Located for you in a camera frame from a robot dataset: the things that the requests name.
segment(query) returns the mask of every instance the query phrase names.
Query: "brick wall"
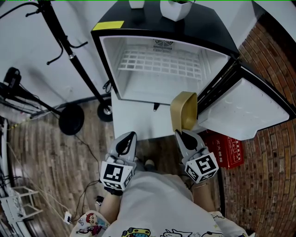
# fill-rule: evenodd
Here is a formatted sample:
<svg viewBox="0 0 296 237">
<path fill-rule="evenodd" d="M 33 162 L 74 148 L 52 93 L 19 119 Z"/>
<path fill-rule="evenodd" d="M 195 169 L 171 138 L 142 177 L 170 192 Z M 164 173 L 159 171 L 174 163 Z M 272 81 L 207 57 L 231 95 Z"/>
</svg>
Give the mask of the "brick wall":
<svg viewBox="0 0 296 237">
<path fill-rule="evenodd" d="M 240 47 L 241 59 L 296 102 L 296 43 L 269 14 Z M 296 119 L 243 142 L 245 164 L 223 170 L 226 217 L 258 236 L 293 236 L 296 227 Z"/>
</svg>

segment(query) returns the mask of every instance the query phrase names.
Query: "red box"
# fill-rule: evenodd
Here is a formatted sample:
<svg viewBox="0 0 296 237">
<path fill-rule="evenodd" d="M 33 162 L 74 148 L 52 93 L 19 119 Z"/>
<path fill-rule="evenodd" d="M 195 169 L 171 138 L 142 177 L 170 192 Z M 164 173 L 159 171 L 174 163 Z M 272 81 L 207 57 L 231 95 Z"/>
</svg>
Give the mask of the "red box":
<svg viewBox="0 0 296 237">
<path fill-rule="evenodd" d="M 230 169 L 244 163 L 241 141 L 211 130 L 199 135 L 209 151 L 214 153 L 219 167 Z"/>
</svg>

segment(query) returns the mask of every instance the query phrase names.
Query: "wrist strap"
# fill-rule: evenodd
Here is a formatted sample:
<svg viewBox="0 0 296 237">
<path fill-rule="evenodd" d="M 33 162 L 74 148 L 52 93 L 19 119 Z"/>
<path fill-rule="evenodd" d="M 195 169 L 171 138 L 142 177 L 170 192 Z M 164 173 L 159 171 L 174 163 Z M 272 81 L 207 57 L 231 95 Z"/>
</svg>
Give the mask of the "wrist strap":
<svg viewBox="0 0 296 237">
<path fill-rule="evenodd" d="M 122 194 L 123 194 L 123 191 L 113 189 L 110 187 L 104 187 L 104 190 L 106 190 L 107 192 L 111 193 L 112 195 L 116 195 L 116 196 L 122 196 Z"/>
</svg>

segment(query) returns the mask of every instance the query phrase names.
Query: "black stand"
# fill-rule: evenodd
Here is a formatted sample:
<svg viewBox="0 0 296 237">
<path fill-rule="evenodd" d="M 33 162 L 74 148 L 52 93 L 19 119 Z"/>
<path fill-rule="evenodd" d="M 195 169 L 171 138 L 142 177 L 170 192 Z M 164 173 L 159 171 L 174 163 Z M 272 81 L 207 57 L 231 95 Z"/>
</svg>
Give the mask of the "black stand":
<svg viewBox="0 0 296 237">
<path fill-rule="evenodd" d="M 22 88 L 20 86 L 20 80 L 21 75 L 19 70 L 16 68 L 9 68 L 4 78 L 4 83 L 7 83 L 7 85 L 0 83 L 0 95 L 4 100 L 10 99 L 28 106 L 33 105 L 27 102 L 27 100 L 34 101 L 60 116 L 59 126 L 64 134 L 74 135 L 79 132 L 84 122 L 84 113 L 81 107 L 69 104 L 62 112 L 60 112 Z"/>
<path fill-rule="evenodd" d="M 87 44 L 87 42 L 83 43 L 80 46 L 73 46 L 70 44 L 70 42 L 67 39 L 67 36 L 65 35 L 61 24 L 56 16 L 56 13 L 51 5 L 50 1 L 39 1 L 39 8 L 33 12 L 33 13 L 29 13 L 26 14 L 26 17 L 32 14 L 36 14 L 36 13 L 42 13 L 49 29 L 51 30 L 52 34 L 54 35 L 56 41 L 58 42 L 62 52 L 61 54 L 47 62 L 47 64 L 49 65 L 50 63 L 54 62 L 55 60 L 59 59 L 62 54 L 63 54 L 63 48 L 65 49 L 65 51 L 68 53 L 69 55 L 69 59 L 71 61 L 71 63 L 73 64 L 73 66 L 76 68 L 77 72 L 80 74 L 80 76 L 82 77 L 82 79 L 84 80 L 84 82 L 87 84 L 87 86 L 90 88 L 90 90 L 92 91 L 92 93 L 95 95 L 95 97 L 98 99 L 98 101 L 100 102 L 100 105 L 98 106 L 98 116 L 102 121 L 105 122 L 110 122 L 113 120 L 112 118 L 112 107 L 111 107 L 111 100 L 109 101 L 105 101 L 103 99 L 103 97 L 100 95 L 100 93 L 97 91 L 96 87 L 94 86 L 94 84 L 92 83 L 91 79 L 89 78 L 89 76 L 87 75 L 86 71 L 84 70 L 84 68 L 82 67 L 78 57 L 74 54 L 74 52 L 72 52 L 71 48 L 79 48 L 82 47 L 84 45 Z"/>
</svg>

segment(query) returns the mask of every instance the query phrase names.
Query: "white wall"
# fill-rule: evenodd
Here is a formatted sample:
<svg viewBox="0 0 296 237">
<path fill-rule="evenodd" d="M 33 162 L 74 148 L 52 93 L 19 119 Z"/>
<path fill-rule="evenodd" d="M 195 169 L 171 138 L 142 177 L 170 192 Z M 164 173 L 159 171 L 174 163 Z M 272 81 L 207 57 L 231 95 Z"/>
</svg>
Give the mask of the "white wall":
<svg viewBox="0 0 296 237">
<path fill-rule="evenodd" d="M 239 47 L 264 12 L 252 1 L 196 1 L 216 11 Z"/>
<path fill-rule="evenodd" d="M 256 3 L 273 16 L 296 41 L 296 6 L 291 1 L 256 1 Z"/>
<path fill-rule="evenodd" d="M 0 15 L 22 2 L 6 1 Z M 74 49 L 86 72 L 100 93 L 107 77 L 90 31 L 115 1 L 54 1 L 58 19 L 73 45 L 89 44 Z M 239 46 L 256 23 L 256 14 L 250 1 L 197 1 L 213 8 Z M 0 81 L 9 67 L 18 68 L 22 84 L 51 106 L 65 101 L 91 97 L 93 94 L 81 79 L 64 53 L 62 58 L 46 65 L 60 54 L 60 48 L 41 14 L 25 17 L 35 11 L 24 6 L 0 20 Z"/>
</svg>

